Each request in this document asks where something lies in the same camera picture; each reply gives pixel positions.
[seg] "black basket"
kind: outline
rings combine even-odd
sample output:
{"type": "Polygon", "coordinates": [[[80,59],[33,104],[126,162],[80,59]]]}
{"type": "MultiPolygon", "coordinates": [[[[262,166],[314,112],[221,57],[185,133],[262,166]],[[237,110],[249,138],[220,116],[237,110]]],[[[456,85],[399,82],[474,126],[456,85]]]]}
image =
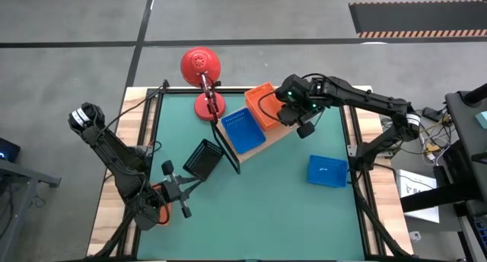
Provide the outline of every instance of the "black basket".
{"type": "Polygon", "coordinates": [[[183,169],[205,181],[223,156],[223,151],[207,139],[203,139],[188,158],[183,169]]]}

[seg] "green table mat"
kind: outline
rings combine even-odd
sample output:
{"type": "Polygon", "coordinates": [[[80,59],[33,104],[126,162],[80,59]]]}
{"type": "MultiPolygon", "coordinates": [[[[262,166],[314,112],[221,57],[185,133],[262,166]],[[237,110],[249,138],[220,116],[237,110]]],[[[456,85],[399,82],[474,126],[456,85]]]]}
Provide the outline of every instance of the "green table mat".
{"type": "MultiPolygon", "coordinates": [[[[183,165],[194,149],[215,142],[209,123],[193,111],[196,94],[165,94],[151,182],[164,179],[162,162],[188,177],[183,165]]],[[[243,94],[224,94],[226,113],[244,105],[243,94]]],[[[241,175],[223,157],[187,201],[184,219],[174,203],[170,223],[142,232],[138,259],[363,260],[353,190],[307,182],[310,155],[347,159],[338,108],[326,110],[316,132],[297,133],[241,165],[241,175]]]]}

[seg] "blue basket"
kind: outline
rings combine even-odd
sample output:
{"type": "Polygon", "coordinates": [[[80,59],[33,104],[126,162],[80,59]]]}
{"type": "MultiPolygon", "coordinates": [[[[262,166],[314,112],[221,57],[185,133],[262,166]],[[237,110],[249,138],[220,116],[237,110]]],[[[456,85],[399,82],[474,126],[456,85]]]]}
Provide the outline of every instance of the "blue basket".
{"type": "Polygon", "coordinates": [[[307,181],[329,187],[345,187],[348,171],[347,161],[310,155],[310,163],[307,166],[307,181]]]}
{"type": "Polygon", "coordinates": [[[221,124],[239,154],[243,154],[266,141],[264,133],[248,108],[223,117],[221,124]]]}

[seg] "electronic device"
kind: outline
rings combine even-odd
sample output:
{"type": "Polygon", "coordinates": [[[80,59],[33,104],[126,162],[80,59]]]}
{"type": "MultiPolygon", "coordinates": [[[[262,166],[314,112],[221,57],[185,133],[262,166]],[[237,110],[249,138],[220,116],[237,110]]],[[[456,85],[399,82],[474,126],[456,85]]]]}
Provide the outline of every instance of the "electronic device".
{"type": "Polygon", "coordinates": [[[422,116],[433,120],[435,122],[440,122],[441,118],[443,118],[444,114],[442,110],[435,110],[430,107],[425,107],[423,109],[422,116]]]}
{"type": "Polygon", "coordinates": [[[15,163],[20,151],[21,147],[18,145],[15,145],[6,139],[0,138],[0,160],[15,163]]]}

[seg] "concrete floor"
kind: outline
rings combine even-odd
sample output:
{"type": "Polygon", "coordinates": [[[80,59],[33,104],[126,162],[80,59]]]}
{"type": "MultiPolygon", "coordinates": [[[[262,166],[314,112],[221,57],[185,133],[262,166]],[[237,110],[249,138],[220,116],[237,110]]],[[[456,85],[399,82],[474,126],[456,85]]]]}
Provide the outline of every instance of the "concrete floor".
{"type": "MultiPolygon", "coordinates": [[[[0,43],[133,41],[146,1],[0,0],[0,43]]],[[[421,0],[154,0],[145,39],[354,38],[347,4],[366,1],[421,0]]],[[[212,49],[224,85],[278,84],[291,73],[322,72],[372,85],[418,109],[439,108],[444,94],[483,84],[487,73],[487,43],[212,49]]],[[[144,48],[134,85],[157,86],[166,78],[185,86],[179,61],[186,50],[144,48]]],[[[104,167],[66,120],[85,101],[100,105],[108,119],[116,116],[132,54],[133,48],[0,49],[0,136],[22,147],[21,164],[62,177],[59,189],[41,188],[47,204],[30,210],[16,261],[86,253],[104,167]]],[[[420,158],[403,156],[394,162],[398,168],[430,171],[420,158]]],[[[428,233],[415,253],[463,256],[455,232],[439,236],[428,233]]]]}

